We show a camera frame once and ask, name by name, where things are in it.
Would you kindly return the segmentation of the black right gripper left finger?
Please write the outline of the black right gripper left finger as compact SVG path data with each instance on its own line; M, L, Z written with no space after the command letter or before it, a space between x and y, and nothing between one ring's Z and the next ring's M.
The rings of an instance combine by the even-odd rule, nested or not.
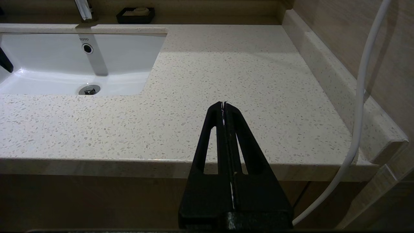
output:
M217 174L205 174L211 129L216 128ZM217 229L222 217L233 210L230 158L223 123L223 102L209 107L178 212L179 227Z

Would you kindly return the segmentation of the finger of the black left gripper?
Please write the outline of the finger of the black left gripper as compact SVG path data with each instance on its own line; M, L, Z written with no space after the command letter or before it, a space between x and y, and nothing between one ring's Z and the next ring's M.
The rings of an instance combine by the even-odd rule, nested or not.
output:
M0 48L0 65L9 73L14 71L12 62L9 60L2 48Z

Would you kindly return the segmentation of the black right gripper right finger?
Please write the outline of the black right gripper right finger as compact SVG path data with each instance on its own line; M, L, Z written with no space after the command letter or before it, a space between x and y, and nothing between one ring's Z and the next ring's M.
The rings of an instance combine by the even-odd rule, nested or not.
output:
M289 230L293 209L240 110L224 105L233 211L229 227Z

